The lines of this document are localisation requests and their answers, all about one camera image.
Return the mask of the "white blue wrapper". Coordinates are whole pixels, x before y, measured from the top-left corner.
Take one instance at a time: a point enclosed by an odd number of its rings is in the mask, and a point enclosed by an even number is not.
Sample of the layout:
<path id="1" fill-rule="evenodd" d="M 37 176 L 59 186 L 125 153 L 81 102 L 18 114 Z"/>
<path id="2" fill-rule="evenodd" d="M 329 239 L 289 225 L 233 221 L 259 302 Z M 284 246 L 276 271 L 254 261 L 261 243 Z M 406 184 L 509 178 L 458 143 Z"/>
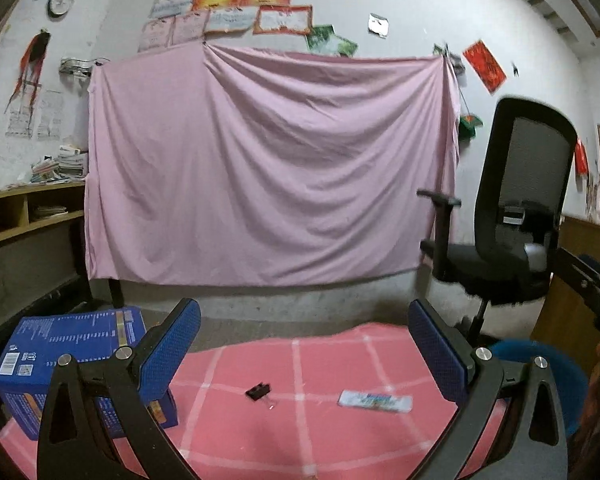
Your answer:
<path id="1" fill-rule="evenodd" d="M 343 408 L 362 408 L 363 410 L 387 413 L 409 413 L 413 408 L 411 396 L 390 396 L 390 394 L 343 390 L 338 399 Z"/>

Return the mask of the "wooden desk panel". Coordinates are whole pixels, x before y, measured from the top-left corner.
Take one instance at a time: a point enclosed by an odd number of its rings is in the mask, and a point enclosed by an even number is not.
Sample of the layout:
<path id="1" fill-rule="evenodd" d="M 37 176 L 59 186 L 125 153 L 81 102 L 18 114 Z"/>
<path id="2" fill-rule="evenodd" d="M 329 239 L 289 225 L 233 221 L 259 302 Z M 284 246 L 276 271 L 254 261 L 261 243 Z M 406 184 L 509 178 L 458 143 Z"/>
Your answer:
<path id="1" fill-rule="evenodd" d="M 600 224 L 565 216 L 559 243 L 573 255 L 590 255 L 600 262 Z M 600 342 L 593 322 L 594 314 L 581 297 L 559 278 L 552 278 L 531 339 L 569 356 L 588 376 L 597 362 Z"/>

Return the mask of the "blue cardboard box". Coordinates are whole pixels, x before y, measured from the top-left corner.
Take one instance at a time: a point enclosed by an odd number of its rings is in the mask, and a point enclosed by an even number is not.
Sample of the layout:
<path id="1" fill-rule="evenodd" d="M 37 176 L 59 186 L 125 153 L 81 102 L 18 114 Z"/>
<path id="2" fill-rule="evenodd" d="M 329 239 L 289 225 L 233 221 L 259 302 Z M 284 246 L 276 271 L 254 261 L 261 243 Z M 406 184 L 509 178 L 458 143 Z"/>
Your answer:
<path id="1" fill-rule="evenodd" d="M 38 432 L 57 359 L 80 363 L 108 359 L 121 346 L 134 347 L 146 334 L 137 307 L 23 318 L 0 359 L 0 397 L 31 441 Z"/>

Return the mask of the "black mesh office chair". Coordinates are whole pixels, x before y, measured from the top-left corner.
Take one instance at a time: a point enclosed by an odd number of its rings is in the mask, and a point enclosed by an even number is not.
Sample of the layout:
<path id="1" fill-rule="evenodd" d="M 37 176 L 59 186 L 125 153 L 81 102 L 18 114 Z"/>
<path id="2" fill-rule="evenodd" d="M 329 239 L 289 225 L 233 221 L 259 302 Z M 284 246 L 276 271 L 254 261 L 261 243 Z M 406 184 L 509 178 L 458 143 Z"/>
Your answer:
<path id="1" fill-rule="evenodd" d="M 420 243 L 432 275 L 480 299 L 458 323 L 479 336 L 487 307 L 544 297 L 558 248 L 559 223 L 578 136 L 570 120 L 541 102 L 504 96 L 496 104 L 474 209 L 474 240 L 454 244 L 460 200 L 421 188 L 434 205 L 434 237 Z"/>

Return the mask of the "black binder clip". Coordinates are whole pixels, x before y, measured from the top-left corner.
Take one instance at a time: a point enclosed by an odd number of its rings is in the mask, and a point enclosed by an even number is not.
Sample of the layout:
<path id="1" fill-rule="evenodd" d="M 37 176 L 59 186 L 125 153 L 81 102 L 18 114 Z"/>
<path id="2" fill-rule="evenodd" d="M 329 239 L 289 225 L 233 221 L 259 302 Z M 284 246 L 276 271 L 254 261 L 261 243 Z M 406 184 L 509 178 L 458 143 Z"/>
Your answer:
<path id="1" fill-rule="evenodd" d="M 275 402 L 270 398 L 272 388 L 270 384 L 259 382 L 257 385 L 248 389 L 245 392 L 247 398 L 253 402 L 262 401 L 266 404 L 269 410 L 275 408 Z"/>

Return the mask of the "pink checkered table cloth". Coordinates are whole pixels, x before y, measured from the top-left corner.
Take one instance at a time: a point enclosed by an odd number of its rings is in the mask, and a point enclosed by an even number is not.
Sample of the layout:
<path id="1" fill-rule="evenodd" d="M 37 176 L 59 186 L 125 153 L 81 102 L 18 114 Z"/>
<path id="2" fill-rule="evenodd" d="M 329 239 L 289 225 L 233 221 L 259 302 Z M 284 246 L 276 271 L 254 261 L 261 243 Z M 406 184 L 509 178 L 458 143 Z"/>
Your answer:
<path id="1" fill-rule="evenodd" d="M 275 408 L 245 392 L 270 384 Z M 169 438 L 205 479 L 404 479 L 452 418 L 403 326 L 191 353 Z M 411 396 L 409 413 L 343 408 L 343 390 Z"/>

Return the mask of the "stack of papers on shelf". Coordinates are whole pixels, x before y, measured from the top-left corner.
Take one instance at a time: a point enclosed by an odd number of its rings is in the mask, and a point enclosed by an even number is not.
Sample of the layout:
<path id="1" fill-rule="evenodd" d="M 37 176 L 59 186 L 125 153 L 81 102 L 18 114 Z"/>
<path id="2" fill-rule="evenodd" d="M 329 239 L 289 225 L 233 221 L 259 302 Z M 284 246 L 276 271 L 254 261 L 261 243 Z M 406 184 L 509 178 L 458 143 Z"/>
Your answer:
<path id="1" fill-rule="evenodd" d="M 82 181 L 88 173 L 88 151 L 61 145 L 56 155 L 44 156 L 31 167 L 31 183 Z"/>

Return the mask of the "pink hanging bedsheet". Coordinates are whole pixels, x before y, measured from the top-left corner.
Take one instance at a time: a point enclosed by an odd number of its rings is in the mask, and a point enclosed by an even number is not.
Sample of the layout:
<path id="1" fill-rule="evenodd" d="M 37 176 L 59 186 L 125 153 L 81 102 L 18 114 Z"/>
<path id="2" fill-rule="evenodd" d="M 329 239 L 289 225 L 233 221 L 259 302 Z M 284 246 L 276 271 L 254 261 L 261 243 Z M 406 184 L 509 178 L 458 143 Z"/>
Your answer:
<path id="1" fill-rule="evenodd" d="M 419 265 L 421 188 L 452 192 L 443 56 L 335 58 L 197 42 L 95 68 L 90 278 L 296 287 Z"/>

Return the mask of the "red framed certificate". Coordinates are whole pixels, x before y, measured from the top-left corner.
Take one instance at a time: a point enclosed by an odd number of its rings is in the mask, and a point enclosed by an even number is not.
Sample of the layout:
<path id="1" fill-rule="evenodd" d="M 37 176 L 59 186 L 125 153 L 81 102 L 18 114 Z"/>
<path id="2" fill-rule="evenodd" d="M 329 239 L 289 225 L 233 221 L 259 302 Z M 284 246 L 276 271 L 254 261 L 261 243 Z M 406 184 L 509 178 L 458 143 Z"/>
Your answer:
<path id="1" fill-rule="evenodd" d="M 312 6 L 260 6 L 253 33 L 306 36 L 312 26 Z"/>

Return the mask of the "red hanging wall charm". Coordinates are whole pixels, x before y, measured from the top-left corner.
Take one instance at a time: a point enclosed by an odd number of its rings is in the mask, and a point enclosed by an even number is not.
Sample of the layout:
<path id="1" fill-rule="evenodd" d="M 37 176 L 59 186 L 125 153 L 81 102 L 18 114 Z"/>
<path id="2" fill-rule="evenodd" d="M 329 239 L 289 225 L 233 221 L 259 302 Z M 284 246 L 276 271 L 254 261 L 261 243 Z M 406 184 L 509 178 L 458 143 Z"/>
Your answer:
<path id="1" fill-rule="evenodd" d="M 576 164 L 576 174 L 579 178 L 588 176 L 588 155 L 585 146 L 580 138 L 577 138 L 574 147 L 574 163 Z"/>

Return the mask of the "wooden wall shelf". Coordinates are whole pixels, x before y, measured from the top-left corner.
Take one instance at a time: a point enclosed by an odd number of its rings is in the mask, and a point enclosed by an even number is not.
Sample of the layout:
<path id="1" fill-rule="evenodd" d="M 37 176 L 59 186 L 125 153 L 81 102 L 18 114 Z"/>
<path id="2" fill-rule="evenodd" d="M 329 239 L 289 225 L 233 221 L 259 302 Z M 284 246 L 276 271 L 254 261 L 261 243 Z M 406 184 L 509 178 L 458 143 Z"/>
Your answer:
<path id="1" fill-rule="evenodd" d="M 20 186 L 0 192 L 0 245 L 82 218 L 82 182 Z"/>

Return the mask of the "red square wall poster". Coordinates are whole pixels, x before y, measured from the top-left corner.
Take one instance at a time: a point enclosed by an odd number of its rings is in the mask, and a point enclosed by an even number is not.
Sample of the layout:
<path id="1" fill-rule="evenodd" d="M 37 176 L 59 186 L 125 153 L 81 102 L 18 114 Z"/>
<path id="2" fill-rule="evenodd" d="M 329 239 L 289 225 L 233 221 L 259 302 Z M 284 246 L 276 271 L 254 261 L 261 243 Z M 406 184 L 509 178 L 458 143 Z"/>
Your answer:
<path id="1" fill-rule="evenodd" d="M 506 81 L 504 70 L 482 40 L 469 46 L 463 55 L 491 94 Z"/>

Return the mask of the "red tassel wall ornament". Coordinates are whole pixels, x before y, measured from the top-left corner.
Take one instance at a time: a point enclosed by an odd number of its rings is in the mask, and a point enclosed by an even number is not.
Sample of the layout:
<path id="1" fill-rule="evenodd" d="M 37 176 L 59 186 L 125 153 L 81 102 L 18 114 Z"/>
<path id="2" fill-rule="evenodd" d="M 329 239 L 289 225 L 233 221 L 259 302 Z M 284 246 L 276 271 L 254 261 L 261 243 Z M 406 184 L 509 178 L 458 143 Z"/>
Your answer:
<path id="1" fill-rule="evenodd" d="M 32 87 L 29 105 L 33 106 L 35 99 L 38 96 L 38 87 L 40 86 L 40 78 L 51 36 L 52 35 L 48 30 L 41 29 L 40 32 L 30 40 L 21 57 L 18 78 L 14 91 L 9 97 L 7 107 L 12 104 L 15 97 L 19 96 L 27 86 Z"/>

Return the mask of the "round wall clock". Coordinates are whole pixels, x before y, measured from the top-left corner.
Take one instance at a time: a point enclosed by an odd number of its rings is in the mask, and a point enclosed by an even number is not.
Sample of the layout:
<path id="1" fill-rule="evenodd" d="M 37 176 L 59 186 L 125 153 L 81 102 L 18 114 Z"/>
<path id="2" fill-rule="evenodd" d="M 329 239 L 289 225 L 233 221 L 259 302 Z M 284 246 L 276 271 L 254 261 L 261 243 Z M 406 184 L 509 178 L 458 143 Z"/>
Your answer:
<path id="1" fill-rule="evenodd" d="M 46 11 L 50 18 L 62 18 L 73 7 L 76 0 L 47 0 Z"/>

